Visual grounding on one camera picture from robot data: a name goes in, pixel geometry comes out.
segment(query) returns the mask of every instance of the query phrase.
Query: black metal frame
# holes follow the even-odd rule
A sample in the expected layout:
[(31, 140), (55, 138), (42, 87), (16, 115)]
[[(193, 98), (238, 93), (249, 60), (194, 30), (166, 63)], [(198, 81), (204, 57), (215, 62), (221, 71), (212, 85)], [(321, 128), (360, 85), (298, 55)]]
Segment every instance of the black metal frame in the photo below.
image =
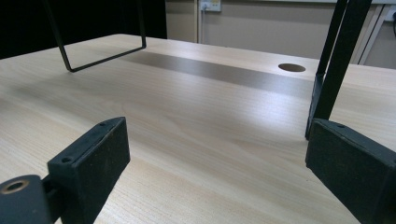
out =
[(312, 120), (329, 119), (332, 113), (371, 3), (372, 0), (339, 0), (335, 6), (315, 77), (306, 139), (309, 138)]
[(130, 160), (125, 118), (100, 122), (48, 161), (44, 179), (0, 183), (0, 222), (93, 223)]
[(347, 126), (314, 119), (306, 167), (361, 223), (396, 223), (396, 152)]
[(72, 73), (80, 71), (80, 70), (88, 68), (88, 67), (92, 67), (92, 66), (97, 65), (99, 63), (104, 63), (104, 62), (113, 60), (115, 58), (119, 58), (121, 56), (124, 56), (124, 55), (130, 54), (130, 53), (139, 51), (141, 49), (145, 49), (146, 46), (147, 46), (147, 43), (146, 43), (146, 30), (145, 30), (145, 24), (144, 24), (144, 19), (143, 19), (142, 3), (141, 3), (141, 0), (136, 0), (137, 13), (138, 13), (138, 18), (139, 18), (140, 35), (141, 35), (141, 38), (142, 38), (142, 46), (139, 47), (139, 48), (136, 48), (136, 49), (131, 49), (131, 50), (128, 50), (126, 52), (123, 52), (123, 53), (120, 53), (120, 54), (117, 54), (117, 55), (114, 55), (114, 56), (111, 56), (111, 57), (108, 57), (108, 58), (105, 58), (105, 59), (102, 59), (102, 60), (99, 60), (99, 61), (96, 61), (96, 62), (93, 62), (93, 63), (88, 63), (88, 64), (85, 64), (85, 65), (79, 66), (77, 68), (72, 68), (71, 65), (70, 65), (69, 59), (67, 57), (66, 50), (64, 48), (64, 42), (62, 40), (61, 32), (59, 31), (59, 28), (58, 28), (58, 25), (56, 23), (55, 17), (53, 15), (52, 10), (51, 10), (49, 0), (43, 0), (43, 3), (44, 3), (44, 7), (45, 7), (45, 9), (47, 11), (47, 15), (49, 17), (49, 23), (50, 23), (50, 26), (52, 28), (52, 32), (53, 32), (53, 34), (55, 36), (55, 39), (56, 39), (56, 42), (58, 44), (59, 50), (61, 51), (62, 58), (64, 59), (64, 65), (66, 66), (67, 70), (72, 72)]

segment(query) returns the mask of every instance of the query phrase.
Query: white wall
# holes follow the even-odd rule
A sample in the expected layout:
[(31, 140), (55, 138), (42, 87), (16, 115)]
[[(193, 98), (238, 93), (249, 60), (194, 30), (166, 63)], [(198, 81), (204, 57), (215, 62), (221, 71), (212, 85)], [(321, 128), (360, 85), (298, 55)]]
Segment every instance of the white wall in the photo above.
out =
[[(168, 20), (169, 38), (194, 41), (196, 2), (167, 0), (167, 15), (172, 18)], [(315, 59), (322, 52), (335, 6), (334, 3), (241, 0), (222, 0), (221, 3), (221, 12), (205, 14), (202, 26), (205, 44)], [(363, 34), (368, 31), (375, 8), (370, 9)], [(384, 24), (365, 64), (396, 69), (396, 38), (390, 31), (389, 23)]]

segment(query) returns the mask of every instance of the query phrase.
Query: wooden desk surface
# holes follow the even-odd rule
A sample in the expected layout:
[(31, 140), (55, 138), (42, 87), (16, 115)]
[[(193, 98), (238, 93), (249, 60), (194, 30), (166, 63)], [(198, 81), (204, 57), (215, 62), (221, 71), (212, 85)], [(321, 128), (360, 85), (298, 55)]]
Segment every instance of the wooden desk surface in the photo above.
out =
[[(67, 50), (78, 66), (138, 44), (114, 35)], [(57, 49), (2, 60), (0, 182), (44, 177), (94, 124), (124, 116), (132, 161), (96, 223), (358, 223), (305, 168), (317, 65), (151, 38), (75, 74)], [(395, 70), (350, 65), (331, 119), (395, 149), (395, 87)]]

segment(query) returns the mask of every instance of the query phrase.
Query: dark background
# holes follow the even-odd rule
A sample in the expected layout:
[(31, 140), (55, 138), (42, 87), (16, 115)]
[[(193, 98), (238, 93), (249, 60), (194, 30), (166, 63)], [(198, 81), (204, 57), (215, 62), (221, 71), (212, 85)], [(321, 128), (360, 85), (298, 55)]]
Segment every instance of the dark background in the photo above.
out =
[[(140, 35), (135, 0), (49, 0), (64, 44)], [(142, 0), (146, 35), (166, 38), (165, 0)], [(0, 0), (0, 59), (57, 47), (42, 0)]]

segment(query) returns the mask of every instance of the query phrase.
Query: metal rod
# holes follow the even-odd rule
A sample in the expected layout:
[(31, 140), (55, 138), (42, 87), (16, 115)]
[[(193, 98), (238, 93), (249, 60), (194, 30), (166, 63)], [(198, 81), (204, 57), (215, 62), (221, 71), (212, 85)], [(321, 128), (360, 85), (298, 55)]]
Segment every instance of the metal rod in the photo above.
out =
[(330, 118), (371, 3), (372, 0), (339, 0), (335, 6), (315, 77), (306, 139), (309, 138), (312, 119)]
[(70, 65), (69, 59), (67, 57), (66, 50), (64, 48), (64, 42), (62, 40), (61, 32), (59, 31), (59, 28), (58, 28), (58, 25), (56, 23), (55, 17), (53, 15), (52, 10), (51, 10), (49, 0), (43, 0), (43, 3), (44, 3), (44, 8), (46, 9), (47, 15), (49, 17), (49, 23), (50, 23), (50, 26), (52, 28), (52, 32), (53, 32), (53, 34), (55, 36), (56, 43), (58, 44), (59, 50), (61, 51), (61, 54), (62, 54), (62, 58), (64, 59), (64, 65), (66, 66), (66, 69), (68, 71), (72, 72), (72, 73), (75, 73), (77, 71), (83, 70), (83, 69), (88, 68), (88, 67), (92, 67), (92, 66), (97, 65), (99, 63), (104, 63), (104, 62), (113, 60), (115, 58), (119, 58), (121, 56), (130, 54), (130, 53), (133, 53), (133, 52), (137, 52), (137, 51), (139, 51), (141, 49), (145, 49), (146, 46), (147, 46), (146, 30), (145, 30), (145, 23), (144, 23), (144, 17), (143, 17), (142, 3), (141, 3), (141, 0), (136, 0), (137, 14), (138, 14), (138, 19), (139, 19), (139, 29), (140, 29), (141, 39), (142, 39), (142, 46), (139, 47), (139, 48), (136, 48), (136, 49), (131, 49), (131, 50), (128, 50), (126, 52), (123, 52), (123, 53), (120, 53), (120, 54), (117, 54), (117, 55), (114, 55), (114, 56), (111, 56), (111, 57), (108, 57), (108, 58), (105, 58), (105, 59), (102, 59), (102, 60), (99, 60), (99, 61), (96, 61), (96, 62), (93, 62), (93, 63), (88, 63), (88, 64), (82, 65), (80, 67), (77, 67), (77, 68), (72, 68), (71, 65)]

